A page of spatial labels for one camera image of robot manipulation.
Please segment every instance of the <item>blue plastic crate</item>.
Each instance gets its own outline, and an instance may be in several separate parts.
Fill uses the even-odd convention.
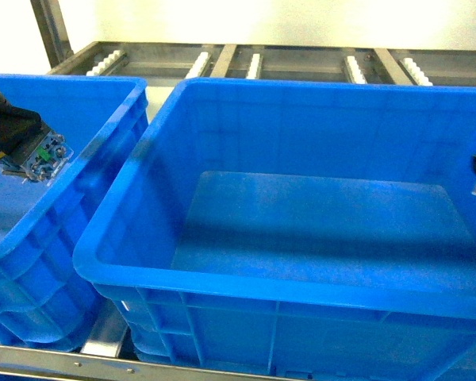
[[[75,268],[142,360],[476,379],[475,153],[476,89],[187,81]]]
[[[0,381],[41,381],[33,377],[19,377],[14,375],[0,375]]]
[[[145,87],[143,79],[0,75],[6,98],[38,112],[75,152],[50,187],[0,174],[0,343],[70,350],[88,334],[100,298],[75,273],[72,253],[148,125]]]

